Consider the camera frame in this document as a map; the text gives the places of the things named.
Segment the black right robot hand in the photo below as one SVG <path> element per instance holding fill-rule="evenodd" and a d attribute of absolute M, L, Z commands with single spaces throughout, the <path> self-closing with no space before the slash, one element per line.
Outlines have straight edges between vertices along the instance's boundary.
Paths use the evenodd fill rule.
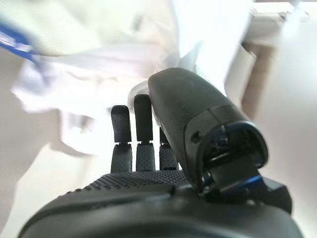
<path fill-rule="evenodd" d="M 41 208 L 21 238 L 300 238 L 287 187 L 261 176 L 259 129 L 200 76 L 168 68 L 114 106 L 110 174 Z"/>

